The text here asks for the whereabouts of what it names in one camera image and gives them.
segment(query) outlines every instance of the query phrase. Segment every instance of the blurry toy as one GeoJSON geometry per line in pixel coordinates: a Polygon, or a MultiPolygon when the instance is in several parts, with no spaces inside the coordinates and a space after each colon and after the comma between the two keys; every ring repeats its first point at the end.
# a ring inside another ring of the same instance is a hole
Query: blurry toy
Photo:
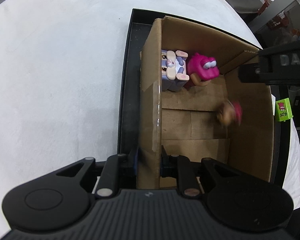
{"type": "Polygon", "coordinates": [[[206,86],[211,79],[219,76],[216,59],[195,53],[187,62],[187,74],[190,80],[184,85],[186,89],[206,86]]]}
{"type": "Polygon", "coordinates": [[[217,112],[219,122],[224,126],[229,126],[231,123],[236,122],[238,125],[241,123],[242,108],[238,102],[231,103],[229,100],[223,102],[217,112]]]}
{"type": "Polygon", "coordinates": [[[188,82],[187,57],[188,54],[180,50],[161,50],[162,91],[179,91],[188,82]]]}

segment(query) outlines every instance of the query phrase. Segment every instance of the black bag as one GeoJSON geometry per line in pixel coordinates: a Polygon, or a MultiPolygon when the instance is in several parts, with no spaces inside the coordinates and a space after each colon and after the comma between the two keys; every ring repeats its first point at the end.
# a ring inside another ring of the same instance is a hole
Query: black bag
{"type": "Polygon", "coordinates": [[[300,96],[296,96],[292,106],[293,121],[296,127],[300,127],[300,96]]]}

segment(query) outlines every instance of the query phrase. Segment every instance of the black tray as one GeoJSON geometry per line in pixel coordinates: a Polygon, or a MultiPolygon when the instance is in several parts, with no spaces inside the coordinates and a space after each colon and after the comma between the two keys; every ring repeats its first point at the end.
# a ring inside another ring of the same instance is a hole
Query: black tray
{"type": "MultiPolygon", "coordinates": [[[[138,146],[139,136],[139,109],[140,109],[140,51],[145,44],[152,24],[157,18],[173,16],[220,30],[216,27],[197,22],[184,17],[162,12],[133,9],[127,34],[124,54],[120,110],[118,129],[118,154],[129,153],[138,146]]],[[[231,33],[220,30],[239,40],[244,39],[231,33]]],[[[287,98],[288,87],[272,86],[272,94],[276,100],[287,98]]],[[[274,123],[274,155],[270,182],[282,187],[286,173],[290,146],[290,122],[274,123]]]]}

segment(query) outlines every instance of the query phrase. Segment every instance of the green toy package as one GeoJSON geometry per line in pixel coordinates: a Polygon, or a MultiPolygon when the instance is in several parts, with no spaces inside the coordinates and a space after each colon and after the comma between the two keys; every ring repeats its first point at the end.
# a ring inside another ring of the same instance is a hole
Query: green toy package
{"type": "Polygon", "coordinates": [[[289,98],[275,102],[275,120],[278,122],[289,120],[293,117],[289,98]]]}

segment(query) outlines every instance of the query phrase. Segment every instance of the pink monster toy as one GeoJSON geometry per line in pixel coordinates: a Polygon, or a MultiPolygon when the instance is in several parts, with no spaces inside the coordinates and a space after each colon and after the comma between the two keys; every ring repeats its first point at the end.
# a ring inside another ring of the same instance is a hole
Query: pink monster toy
{"type": "Polygon", "coordinates": [[[187,62],[187,74],[190,80],[184,85],[186,89],[206,86],[211,79],[219,76],[216,59],[196,52],[187,62]]]}

